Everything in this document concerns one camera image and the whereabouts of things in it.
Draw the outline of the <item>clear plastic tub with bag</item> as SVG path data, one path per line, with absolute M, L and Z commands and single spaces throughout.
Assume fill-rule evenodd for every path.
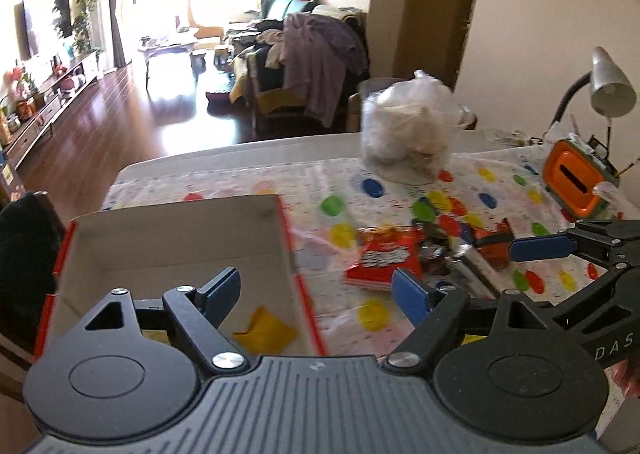
M 361 155 L 379 176 L 424 185 L 444 168 L 458 133 L 473 122 L 441 80 L 416 70 L 408 80 L 372 78 L 359 86 Z

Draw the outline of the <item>black white striped packet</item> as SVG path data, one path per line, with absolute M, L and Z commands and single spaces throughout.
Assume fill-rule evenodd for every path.
M 488 276 L 469 257 L 451 256 L 449 269 L 454 272 L 454 277 L 457 279 L 454 284 L 464 289 L 472 297 L 486 300 L 499 297 L 498 289 L 491 284 Z

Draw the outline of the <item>wall television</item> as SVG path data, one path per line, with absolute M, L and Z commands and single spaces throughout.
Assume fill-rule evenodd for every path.
M 23 61 L 53 58 L 73 35 L 70 0 L 22 0 L 14 6 L 14 18 Z

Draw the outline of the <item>black jacket on chair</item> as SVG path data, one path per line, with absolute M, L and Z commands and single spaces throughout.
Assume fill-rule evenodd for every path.
M 28 192 L 1 211 L 1 335 L 29 353 L 46 297 L 56 291 L 53 268 L 65 233 L 45 192 Z

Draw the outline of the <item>black snack packet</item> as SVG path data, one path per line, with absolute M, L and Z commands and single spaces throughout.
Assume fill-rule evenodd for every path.
M 450 274 L 456 268 L 456 263 L 472 249 L 460 238 L 450 238 L 438 226 L 424 226 L 422 231 L 418 252 L 422 278 Z

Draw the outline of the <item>colourful dotted tablecloth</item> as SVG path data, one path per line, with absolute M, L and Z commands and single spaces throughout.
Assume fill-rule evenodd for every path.
M 387 179 L 359 152 L 352 136 L 312 136 L 140 162 L 118 174 L 103 206 L 276 194 L 323 342 L 335 355 L 384 356 L 410 330 L 389 296 L 344 281 L 358 259 L 361 230 L 431 223 L 457 244 L 503 222 L 519 237 L 570 223 L 544 188 L 547 152 L 539 146 L 453 154 L 429 184 Z

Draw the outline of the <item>sofa with clothes pile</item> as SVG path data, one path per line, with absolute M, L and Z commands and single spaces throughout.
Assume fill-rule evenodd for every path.
M 349 100 L 370 77 L 366 14 L 303 0 L 273 0 L 266 18 L 234 34 L 230 100 L 245 100 L 256 131 L 305 116 L 326 130 L 358 125 Z

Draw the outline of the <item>red cardboard box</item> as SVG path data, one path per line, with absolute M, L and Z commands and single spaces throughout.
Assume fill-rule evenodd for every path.
M 326 355 L 277 195 L 186 200 L 76 218 L 56 259 L 58 290 L 37 349 L 53 344 L 114 288 L 157 299 L 176 286 L 201 287 L 225 268 L 241 275 L 240 299 L 220 326 L 226 336 L 247 330 L 254 311 L 265 307 L 297 332 L 285 354 Z

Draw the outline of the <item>grey desk lamp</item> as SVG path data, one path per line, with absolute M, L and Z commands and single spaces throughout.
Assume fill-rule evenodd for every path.
M 637 104 L 637 92 L 626 74 L 605 48 L 595 47 L 591 53 L 591 70 L 579 77 L 563 94 L 542 140 L 561 122 L 570 101 L 576 93 L 589 87 L 592 110 L 608 124 L 606 145 L 610 145 L 613 120 L 628 115 Z

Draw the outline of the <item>red snack packet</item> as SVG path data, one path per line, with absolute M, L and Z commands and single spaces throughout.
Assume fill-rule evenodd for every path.
M 359 257 L 344 272 L 346 284 L 389 292 L 397 269 L 422 278 L 419 252 L 424 233 L 416 226 L 375 226 L 358 235 Z

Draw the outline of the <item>long tv cabinet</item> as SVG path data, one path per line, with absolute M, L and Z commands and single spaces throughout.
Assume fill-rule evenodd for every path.
M 53 75 L 42 84 L 41 106 L 11 134 L 8 146 L 3 145 L 3 157 L 17 168 L 35 144 L 47 132 L 53 133 L 53 125 L 85 90 L 98 82 L 99 55 L 91 50 L 70 61 L 66 71 Z

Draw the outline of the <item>green potted plant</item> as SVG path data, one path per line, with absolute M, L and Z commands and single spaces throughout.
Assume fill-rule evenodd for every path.
M 76 15 L 72 24 L 74 47 L 78 54 L 85 54 L 92 49 L 91 14 L 96 10 L 98 0 L 76 0 Z

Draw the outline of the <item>dark orange snack packet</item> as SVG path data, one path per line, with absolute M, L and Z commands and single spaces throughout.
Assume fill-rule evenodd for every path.
M 513 241 L 514 234 L 507 218 L 502 219 L 492 231 L 472 229 L 473 246 L 496 271 L 509 265 L 509 248 Z

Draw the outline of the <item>white standing air conditioner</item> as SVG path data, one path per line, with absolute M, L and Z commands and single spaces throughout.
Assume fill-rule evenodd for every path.
M 89 18 L 91 47 L 98 54 L 99 70 L 110 72 L 115 68 L 110 0 L 94 0 Z

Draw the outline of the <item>coffee table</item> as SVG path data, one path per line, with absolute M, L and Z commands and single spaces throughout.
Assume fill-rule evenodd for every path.
M 145 66 L 145 88 L 149 88 L 150 81 L 150 62 L 152 58 L 165 54 L 181 54 L 184 53 L 190 58 L 192 75 L 195 75 L 194 52 L 198 40 L 190 32 L 177 32 L 174 36 L 168 38 L 151 38 L 142 37 L 138 52 L 144 59 Z

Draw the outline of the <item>small yellow snack packet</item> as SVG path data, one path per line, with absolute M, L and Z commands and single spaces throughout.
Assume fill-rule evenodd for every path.
M 244 332 L 233 339 L 253 356 L 278 356 L 298 338 L 298 331 L 285 324 L 266 307 L 258 307 Z

